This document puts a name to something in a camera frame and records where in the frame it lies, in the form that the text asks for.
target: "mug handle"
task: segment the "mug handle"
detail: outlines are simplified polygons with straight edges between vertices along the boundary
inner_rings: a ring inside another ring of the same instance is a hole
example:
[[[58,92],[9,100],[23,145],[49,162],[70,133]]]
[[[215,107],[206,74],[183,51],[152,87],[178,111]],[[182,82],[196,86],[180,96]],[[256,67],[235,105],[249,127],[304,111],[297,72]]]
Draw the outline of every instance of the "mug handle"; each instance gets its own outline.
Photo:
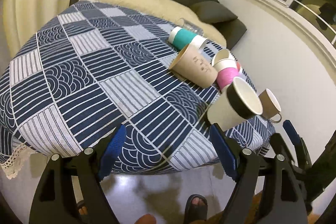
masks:
[[[273,123],[279,123],[279,122],[281,122],[281,120],[282,120],[282,116],[281,116],[281,114],[280,113],[278,113],[279,115],[280,115],[280,119],[278,120],[278,121],[275,121],[275,120],[273,120],[273,119],[269,119],[271,122],[273,122]]]

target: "window sill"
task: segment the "window sill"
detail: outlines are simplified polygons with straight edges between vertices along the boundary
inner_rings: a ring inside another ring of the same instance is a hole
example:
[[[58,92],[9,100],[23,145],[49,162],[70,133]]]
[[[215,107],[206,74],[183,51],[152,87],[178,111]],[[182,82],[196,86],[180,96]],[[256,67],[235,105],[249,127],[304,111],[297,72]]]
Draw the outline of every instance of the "window sill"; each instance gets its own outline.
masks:
[[[302,17],[300,14],[294,10],[286,7],[285,5],[279,3],[275,0],[256,0],[275,12],[281,14],[291,23],[296,25],[301,31],[304,32],[314,43],[317,45],[318,49],[322,51],[327,60],[331,63],[332,67],[336,69],[336,49],[333,45],[325,38],[325,36],[320,33],[308,20]]]

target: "slipper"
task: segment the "slipper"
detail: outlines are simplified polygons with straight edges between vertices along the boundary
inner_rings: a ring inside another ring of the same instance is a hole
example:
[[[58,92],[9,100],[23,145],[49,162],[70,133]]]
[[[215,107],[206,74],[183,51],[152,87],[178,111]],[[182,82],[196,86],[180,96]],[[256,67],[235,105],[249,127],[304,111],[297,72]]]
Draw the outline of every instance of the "slipper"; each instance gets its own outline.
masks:
[[[77,209],[81,209],[85,206],[85,202],[84,200],[81,200],[77,203]],[[89,216],[88,215],[80,215],[80,218],[82,220],[83,223],[85,224],[90,224],[90,219],[89,219]]]
[[[201,199],[205,205],[200,206],[192,204],[194,198]],[[207,220],[207,216],[208,216],[208,202],[206,198],[197,194],[191,195],[188,198],[188,201],[185,205],[183,224],[189,224],[196,220]]]

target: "teal band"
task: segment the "teal band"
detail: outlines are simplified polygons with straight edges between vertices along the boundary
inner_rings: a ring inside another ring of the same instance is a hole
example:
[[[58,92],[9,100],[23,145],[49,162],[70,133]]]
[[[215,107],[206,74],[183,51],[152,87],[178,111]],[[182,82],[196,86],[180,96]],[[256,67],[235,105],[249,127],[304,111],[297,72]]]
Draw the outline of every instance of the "teal band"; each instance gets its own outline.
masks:
[[[173,45],[180,51],[185,45],[188,45],[197,34],[188,31],[186,29],[181,29],[175,35]]]

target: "lace trim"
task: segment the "lace trim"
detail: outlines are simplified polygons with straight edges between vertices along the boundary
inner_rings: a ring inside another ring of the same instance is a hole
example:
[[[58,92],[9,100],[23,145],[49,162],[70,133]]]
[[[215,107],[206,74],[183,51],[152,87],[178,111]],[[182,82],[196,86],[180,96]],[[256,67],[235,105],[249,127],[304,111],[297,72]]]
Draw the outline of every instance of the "lace trim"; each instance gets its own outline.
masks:
[[[36,153],[36,151],[24,145],[23,143],[16,147],[11,157],[6,162],[1,164],[1,167],[4,170],[7,178],[15,178],[26,160],[29,159],[30,155],[34,153]]]

